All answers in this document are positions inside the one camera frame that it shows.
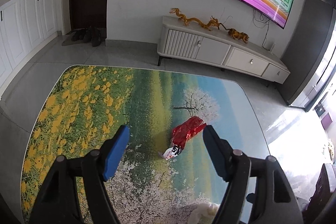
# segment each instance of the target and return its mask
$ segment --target white tv cabinet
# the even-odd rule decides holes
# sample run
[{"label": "white tv cabinet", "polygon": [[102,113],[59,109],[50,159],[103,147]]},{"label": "white tv cabinet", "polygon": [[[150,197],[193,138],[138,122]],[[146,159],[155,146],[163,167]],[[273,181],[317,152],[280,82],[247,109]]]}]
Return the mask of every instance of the white tv cabinet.
[{"label": "white tv cabinet", "polygon": [[174,17],[163,17],[161,39],[157,46],[163,58],[178,58],[204,63],[222,69],[282,84],[290,74],[287,67],[275,55],[249,42],[234,40],[226,31],[212,28],[205,30],[197,23],[185,26]]}]

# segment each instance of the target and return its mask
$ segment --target glossy floor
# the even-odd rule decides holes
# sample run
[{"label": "glossy floor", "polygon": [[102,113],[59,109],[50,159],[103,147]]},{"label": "glossy floor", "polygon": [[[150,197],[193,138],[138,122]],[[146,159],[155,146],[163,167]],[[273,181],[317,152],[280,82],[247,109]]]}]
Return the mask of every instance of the glossy floor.
[{"label": "glossy floor", "polygon": [[250,100],[272,155],[280,162],[297,196],[309,199],[324,162],[330,162],[328,140],[314,111],[285,105],[266,81],[208,65],[164,59],[157,67],[155,44],[115,42],[62,46],[57,37],[15,77],[0,101],[0,192],[21,220],[20,177],[26,145],[35,120],[63,71],[74,64],[125,66],[192,73],[239,83]]}]

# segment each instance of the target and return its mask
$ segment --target shoe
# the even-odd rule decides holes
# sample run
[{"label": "shoe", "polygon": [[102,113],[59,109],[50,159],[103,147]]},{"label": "shoe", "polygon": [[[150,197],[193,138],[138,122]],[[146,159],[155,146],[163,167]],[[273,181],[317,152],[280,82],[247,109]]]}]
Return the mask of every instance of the shoe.
[{"label": "shoe", "polygon": [[101,33],[96,27],[90,27],[92,32],[92,47],[98,47],[101,44]]},{"label": "shoe", "polygon": [[71,37],[71,41],[82,40],[85,35],[86,29],[81,29],[75,32],[75,34]]},{"label": "shoe", "polygon": [[84,35],[83,43],[91,42],[91,40],[92,40],[92,32],[91,32],[91,28],[88,28],[88,29],[86,30],[85,35]]}]

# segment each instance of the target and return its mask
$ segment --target baseboard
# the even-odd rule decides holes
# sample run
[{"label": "baseboard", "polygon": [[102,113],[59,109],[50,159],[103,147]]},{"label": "baseboard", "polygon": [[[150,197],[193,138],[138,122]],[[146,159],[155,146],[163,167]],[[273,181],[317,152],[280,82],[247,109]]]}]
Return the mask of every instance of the baseboard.
[{"label": "baseboard", "polygon": [[31,60],[35,54],[37,54],[44,46],[46,46],[49,42],[51,42],[54,38],[57,37],[57,32],[54,32],[51,36],[49,36],[46,40],[41,42],[35,49],[33,49],[27,56],[14,68],[11,74],[4,81],[2,86],[0,87],[0,100],[1,96],[5,92],[6,88],[8,88],[9,84],[13,81],[15,76],[22,70],[22,68]]},{"label": "baseboard", "polygon": [[118,45],[123,45],[123,46],[131,47],[132,45],[137,44],[137,43],[157,45],[157,43],[151,43],[151,42],[105,39],[105,46],[106,47],[115,47],[115,46],[118,46]]}]

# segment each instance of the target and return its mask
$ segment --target candy wrapper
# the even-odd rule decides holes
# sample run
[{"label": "candy wrapper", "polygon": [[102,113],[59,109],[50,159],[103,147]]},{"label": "candy wrapper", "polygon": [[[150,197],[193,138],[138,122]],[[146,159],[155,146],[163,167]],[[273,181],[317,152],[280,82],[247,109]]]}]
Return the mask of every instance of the candy wrapper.
[{"label": "candy wrapper", "polygon": [[184,149],[185,143],[201,132],[206,125],[201,118],[193,116],[188,121],[173,128],[170,148],[160,155],[166,160],[176,157]]}]

